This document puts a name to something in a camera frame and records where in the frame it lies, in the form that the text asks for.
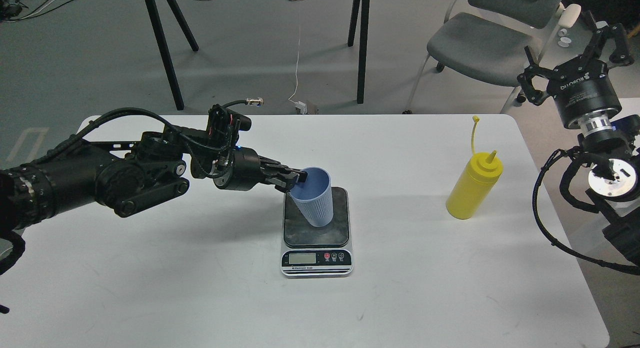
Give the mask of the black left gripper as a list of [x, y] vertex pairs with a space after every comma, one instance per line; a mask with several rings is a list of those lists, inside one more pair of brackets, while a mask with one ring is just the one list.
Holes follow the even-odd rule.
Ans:
[[213, 179], [220, 190], [249, 191], [257, 184], [274, 184], [282, 193], [291, 191], [297, 183], [307, 180], [307, 172], [260, 156], [247, 147], [233, 150], [231, 164], [222, 175]]

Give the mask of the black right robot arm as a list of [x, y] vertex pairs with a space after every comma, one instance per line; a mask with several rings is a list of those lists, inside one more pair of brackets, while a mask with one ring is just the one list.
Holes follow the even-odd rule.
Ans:
[[[576, 257], [621, 273], [639, 274], [639, 210], [619, 215], [613, 202], [639, 199], [639, 116], [615, 120], [622, 110], [610, 82], [610, 69], [628, 67], [630, 53], [627, 32], [620, 23], [598, 28], [587, 47], [576, 58], [554, 67], [540, 67], [529, 47], [529, 66], [517, 77], [526, 99], [539, 106], [553, 98], [565, 129], [579, 129], [578, 145], [557, 149], [541, 167], [532, 192], [535, 222], [551, 245]], [[558, 190], [567, 203], [590, 213], [600, 213], [608, 226], [605, 239], [628, 261], [610, 263], [578, 253], [544, 227], [538, 215], [538, 190], [546, 172], [561, 158], [570, 158]]]

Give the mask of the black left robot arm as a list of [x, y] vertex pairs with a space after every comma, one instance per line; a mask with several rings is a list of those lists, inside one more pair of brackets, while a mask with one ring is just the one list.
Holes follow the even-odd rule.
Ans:
[[[203, 130], [181, 127], [146, 109], [120, 108], [90, 121], [45, 156], [1, 171], [1, 239], [10, 244], [1, 272], [22, 257], [19, 230], [92, 202], [126, 218], [184, 195], [195, 179], [212, 179], [220, 190], [249, 191], [257, 184], [288, 193], [306, 182], [307, 172], [260, 156], [238, 145], [252, 121], [232, 107], [260, 105], [261, 99], [215, 104]], [[138, 141], [88, 141], [86, 135], [123, 117], [144, 116], [162, 123]]]

